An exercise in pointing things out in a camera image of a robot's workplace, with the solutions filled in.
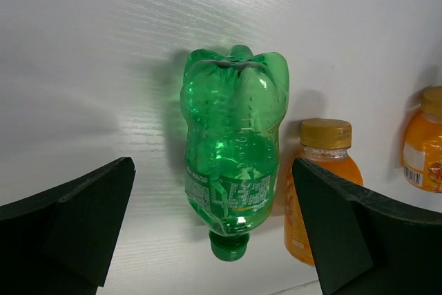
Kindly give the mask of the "orange juice bottle printed label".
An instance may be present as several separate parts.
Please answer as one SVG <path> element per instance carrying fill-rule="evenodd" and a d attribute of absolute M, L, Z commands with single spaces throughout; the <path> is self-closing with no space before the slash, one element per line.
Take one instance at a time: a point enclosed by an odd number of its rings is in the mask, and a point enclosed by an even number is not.
<path fill-rule="evenodd" d="M 413 186 L 441 192 L 441 87 L 426 88 L 403 145 L 403 174 Z"/>

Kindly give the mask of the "orange juice bottle gold cap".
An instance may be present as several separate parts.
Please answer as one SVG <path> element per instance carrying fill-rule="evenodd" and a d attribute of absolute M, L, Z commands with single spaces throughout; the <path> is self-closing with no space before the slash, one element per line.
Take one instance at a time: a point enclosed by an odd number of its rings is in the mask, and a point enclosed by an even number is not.
<path fill-rule="evenodd" d="M 352 125 L 344 120 L 315 118 L 301 122 L 300 149 L 296 158 L 307 158 L 322 168 L 354 184 L 363 185 L 363 177 L 349 156 Z M 287 173 L 285 190 L 285 247 L 297 260 L 314 266 L 314 258 L 294 186 L 292 169 Z"/>

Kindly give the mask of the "green plastic soda bottle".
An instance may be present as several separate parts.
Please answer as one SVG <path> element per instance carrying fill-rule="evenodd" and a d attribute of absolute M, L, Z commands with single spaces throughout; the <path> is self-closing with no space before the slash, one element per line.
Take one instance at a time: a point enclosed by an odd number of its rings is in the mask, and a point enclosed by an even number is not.
<path fill-rule="evenodd" d="M 185 193 L 219 260 L 241 259 L 271 213 L 288 103 L 289 68 L 279 53 L 236 45 L 226 55 L 197 49 L 186 61 Z"/>

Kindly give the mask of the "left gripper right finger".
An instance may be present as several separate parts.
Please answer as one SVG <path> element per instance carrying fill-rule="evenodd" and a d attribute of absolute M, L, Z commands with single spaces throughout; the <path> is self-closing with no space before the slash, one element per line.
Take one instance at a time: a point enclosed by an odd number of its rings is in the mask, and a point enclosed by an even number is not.
<path fill-rule="evenodd" d="M 441 214 L 295 159 L 294 187 L 323 294 L 440 294 Z"/>

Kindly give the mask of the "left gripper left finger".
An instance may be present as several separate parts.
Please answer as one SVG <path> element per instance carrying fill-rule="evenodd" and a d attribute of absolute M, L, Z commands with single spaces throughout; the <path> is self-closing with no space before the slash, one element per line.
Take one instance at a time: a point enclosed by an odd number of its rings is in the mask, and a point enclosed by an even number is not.
<path fill-rule="evenodd" d="M 1 206 L 2 294 L 96 294 L 135 179 L 130 157 Z"/>

